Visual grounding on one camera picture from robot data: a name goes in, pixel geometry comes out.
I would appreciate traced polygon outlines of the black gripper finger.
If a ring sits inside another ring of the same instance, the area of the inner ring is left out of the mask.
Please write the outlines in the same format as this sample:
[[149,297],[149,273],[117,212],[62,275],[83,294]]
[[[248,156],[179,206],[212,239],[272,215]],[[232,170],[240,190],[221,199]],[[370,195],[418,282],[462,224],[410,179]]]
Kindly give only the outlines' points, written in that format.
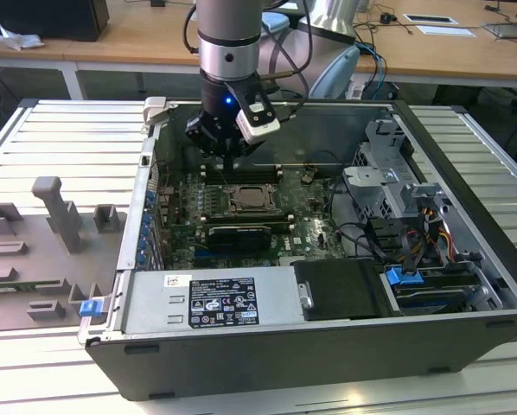
[[247,142],[233,142],[232,143],[232,169],[236,167],[236,162],[241,157],[250,156],[259,144],[250,145]]
[[233,170],[233,129],[228,124],[210,114],[200,114],[186,123],[185,133],[205,155],[220,157],[224,171]]

